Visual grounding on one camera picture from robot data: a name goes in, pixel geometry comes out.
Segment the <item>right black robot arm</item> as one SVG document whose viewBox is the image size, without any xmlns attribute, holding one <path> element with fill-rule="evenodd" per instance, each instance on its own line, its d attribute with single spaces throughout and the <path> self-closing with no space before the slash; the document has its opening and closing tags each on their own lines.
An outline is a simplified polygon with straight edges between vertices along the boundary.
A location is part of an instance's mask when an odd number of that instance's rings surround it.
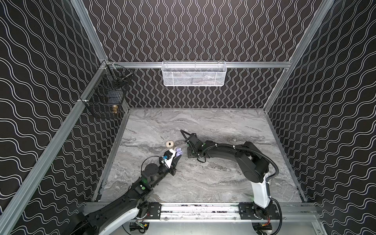
<svg viewBox="0 0 376 235">
<path fill-rule="evenodd" d="M 220 158 L 237 162 L 243 175 L 252 183 L 254 204 L 266 209 L 272 203 L 269 181 L 279 175 L 277 164 L 263 154 L 252 142 L 242 145 L 219 144 L 201 141 L 195 133 L 181 130 L 188 145 L 189 158 L 205 163 L 209 158 Z"/>
</svg>

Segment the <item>purple round disc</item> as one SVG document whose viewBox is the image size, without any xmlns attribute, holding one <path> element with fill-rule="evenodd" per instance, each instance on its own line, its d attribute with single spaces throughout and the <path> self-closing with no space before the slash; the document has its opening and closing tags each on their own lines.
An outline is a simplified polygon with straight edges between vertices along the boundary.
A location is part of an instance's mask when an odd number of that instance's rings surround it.
<svg viewBox="0 0 376 235">
<path fill-rule="evenodd" d="M 175 149 L 175 157 L 181 156 L 183 154 L 183 151 L 180 147 L 176 147 Z"/>
</svg>

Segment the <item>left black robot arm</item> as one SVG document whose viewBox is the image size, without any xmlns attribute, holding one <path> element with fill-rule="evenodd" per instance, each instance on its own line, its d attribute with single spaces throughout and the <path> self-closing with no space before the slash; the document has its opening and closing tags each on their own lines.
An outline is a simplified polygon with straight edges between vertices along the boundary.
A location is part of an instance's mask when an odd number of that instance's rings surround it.
<svg viewBox="0 0 376 235">
<path fill-rule="evenodd" d="M 183 154 L 181 148 L 167 150 L 158 157 L 159 162 L 149 163 L 141 170 L 141 176 L 125 194 L 101 209 L 84 215 L 79 213 L 62 233 L 64 235 L 109 235 L 125 222 L 132 220 L 148 205 L 154 188 L 168 174 L 176 173 Z"/>
</svg>

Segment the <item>beige earbud charging case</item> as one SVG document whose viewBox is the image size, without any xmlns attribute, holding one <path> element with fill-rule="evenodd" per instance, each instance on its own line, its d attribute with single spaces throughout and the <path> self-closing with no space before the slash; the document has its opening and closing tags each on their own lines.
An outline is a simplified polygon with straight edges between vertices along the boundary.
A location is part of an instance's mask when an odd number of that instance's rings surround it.
<svg viewBox="0 0 376 235">
<path fill-rule="evenodd" d="M 165 143 L 165 145 L 166 145 L 167 148 L 173 148 L 174 147 L 174 142 L 173 141 L 167 141 Z"/>
</svg>

